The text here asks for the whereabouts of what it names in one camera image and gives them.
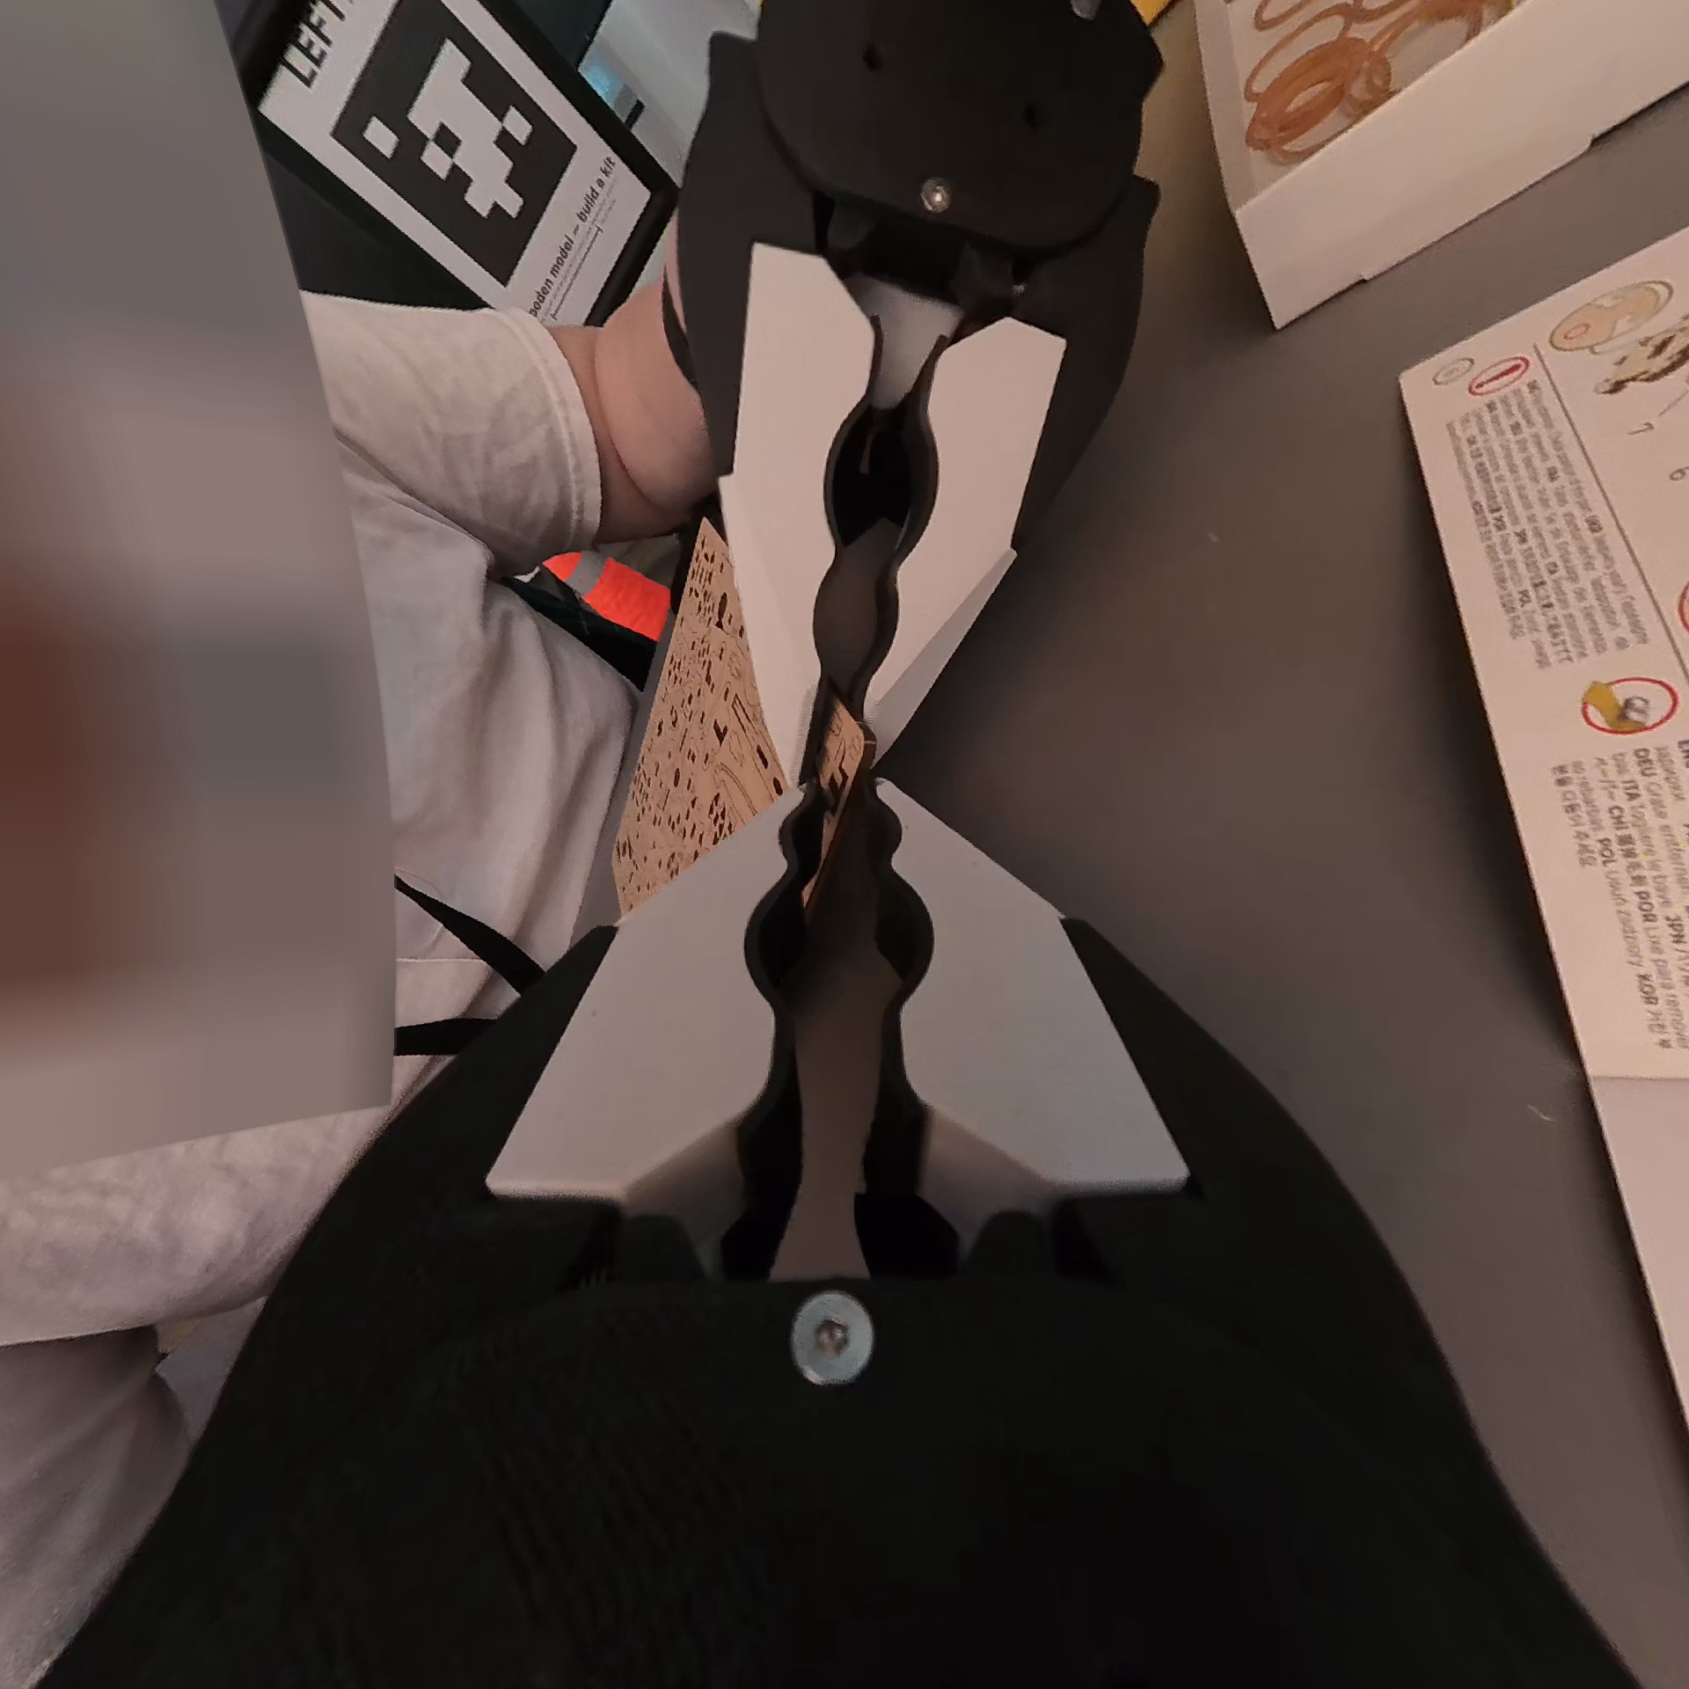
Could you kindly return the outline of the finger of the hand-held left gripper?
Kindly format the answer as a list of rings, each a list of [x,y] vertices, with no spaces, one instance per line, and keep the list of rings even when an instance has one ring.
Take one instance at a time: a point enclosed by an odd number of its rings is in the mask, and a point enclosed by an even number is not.
[[[760,715],[786,782],[809,745],[813,607],[833,570],[830,462],[868,396],[875,328],[822,255],[756,244],[733,472],[728,561]]]
[[[917,535],[885,578],[885,653],[862,719],[875,749],[909,723],[958,640],[1013,564],[1013,530],[1046,430],[1066,340],[994,321],[938,350],[917,443],[934,459],[917,504]]]

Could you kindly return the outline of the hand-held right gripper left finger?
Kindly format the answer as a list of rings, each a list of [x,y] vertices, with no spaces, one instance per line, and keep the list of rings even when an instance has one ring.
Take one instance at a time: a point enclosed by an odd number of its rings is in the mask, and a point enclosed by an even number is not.
[[[599,1199],[674,1219],[720,1271],[769,1271],[800,1177],[806,881],[809,794],[790,789],[622,916],[491,1196]]]

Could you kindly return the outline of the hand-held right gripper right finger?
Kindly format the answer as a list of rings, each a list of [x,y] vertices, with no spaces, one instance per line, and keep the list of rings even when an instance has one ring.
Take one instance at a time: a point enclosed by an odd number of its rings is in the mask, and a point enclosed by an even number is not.
[[[1059,910],[891,782],[881,936],[905,985],[885,1057],[914,1103],[894,1192],[967,1252],[1001,1213],[1172,1196],[1188,1167]]]

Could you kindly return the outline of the person's left forearm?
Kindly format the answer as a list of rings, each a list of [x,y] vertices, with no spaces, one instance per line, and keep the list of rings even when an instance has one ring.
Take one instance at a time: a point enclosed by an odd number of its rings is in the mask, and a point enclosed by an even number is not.
[[[658,537],[714,489],[707,423],[665,340],[662,287],[647,284],[602,328],[549,328],[599,466],[599,544]]]

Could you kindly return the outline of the orange reflective item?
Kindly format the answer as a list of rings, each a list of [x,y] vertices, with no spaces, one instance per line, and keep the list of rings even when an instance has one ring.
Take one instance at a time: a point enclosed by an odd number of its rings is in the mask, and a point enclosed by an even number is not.
[[[606,552],[566,552],[504,587],[635,690],[644,690],[670,623],[670,590]]]

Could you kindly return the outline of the laser-cut wooden sheet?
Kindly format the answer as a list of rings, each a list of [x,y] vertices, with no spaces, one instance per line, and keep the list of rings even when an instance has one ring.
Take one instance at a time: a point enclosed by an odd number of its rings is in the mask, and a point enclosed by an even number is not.
[[[628,916],[786,789],[728,547],[701,524],[612,847],[616,910]]]

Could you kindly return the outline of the pile of rubber bands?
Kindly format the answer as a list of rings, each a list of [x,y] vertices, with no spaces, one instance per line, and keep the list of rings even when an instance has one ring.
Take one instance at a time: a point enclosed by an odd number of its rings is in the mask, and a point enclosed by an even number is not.
[[[1291,168],[1359,127],[1515,4],[1254,4],[1244,143]]]

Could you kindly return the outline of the white cardboard box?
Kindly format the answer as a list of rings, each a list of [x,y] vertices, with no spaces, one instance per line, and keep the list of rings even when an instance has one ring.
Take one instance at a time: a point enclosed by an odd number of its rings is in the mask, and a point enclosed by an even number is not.
[[[1217,168],[1276,328],[1580,158],[1685,83],[1685,4],[1515,4],[1291,168],[1244,143],[1254,4],[1195,4]]]

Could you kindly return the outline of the printed instruction booklet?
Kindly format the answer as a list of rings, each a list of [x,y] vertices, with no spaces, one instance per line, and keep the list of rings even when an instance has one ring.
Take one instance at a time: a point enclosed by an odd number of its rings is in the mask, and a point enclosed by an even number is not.
[[[1403,372],[1401,400],[1685,1403],[1685,234]]]

